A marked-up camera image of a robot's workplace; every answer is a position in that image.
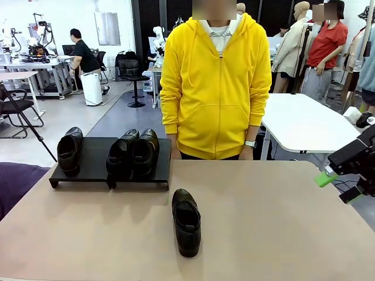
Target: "man in yellow hoodie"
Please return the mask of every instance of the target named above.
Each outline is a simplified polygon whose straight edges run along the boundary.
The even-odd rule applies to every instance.
[[[208,20],[190,18],[166,41],[161,108],[172,158],[252,160],[271,86],[267,35],[233,0],[200,3]]]

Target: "purple cloth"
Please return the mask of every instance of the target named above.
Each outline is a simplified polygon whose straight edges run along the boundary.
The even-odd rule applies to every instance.
[[[49,169],[19,163],[0,163],[0,221]]]

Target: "sleeve cuff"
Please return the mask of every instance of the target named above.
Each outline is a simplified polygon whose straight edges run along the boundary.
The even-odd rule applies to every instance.
[[[248,124],[250,126],[259,127],[262,124],[262,117],[263,116],[250,114],[250,122]]]
[[[164,127],[165,127],[165,133],[167,135],[177,133],[177,124],[164,125]]]

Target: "red shirt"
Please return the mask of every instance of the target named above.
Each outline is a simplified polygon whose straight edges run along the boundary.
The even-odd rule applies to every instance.
[[[337,25],[328,29],[328,24],[325,24],[321,28],[321,32],[317,35],[314,42],[312,43],[309,59],[307,61],[308,66],[316,67],[318,64],[331,52],[336,50],[339,46],[346,43],[347,38],[347,26],[342,22],[338,22]],[[334,68],[336,66],[337,56],[327,61],[325,68]]]

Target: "yellow jacket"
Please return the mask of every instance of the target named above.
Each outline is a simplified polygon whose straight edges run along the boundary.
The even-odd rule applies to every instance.
[[[260,126],[271,86],[267,35],[248,14],[222,56],[198,20],[169,35],[161,108],[178,149],[203,159],[241,153],[249,125]]]

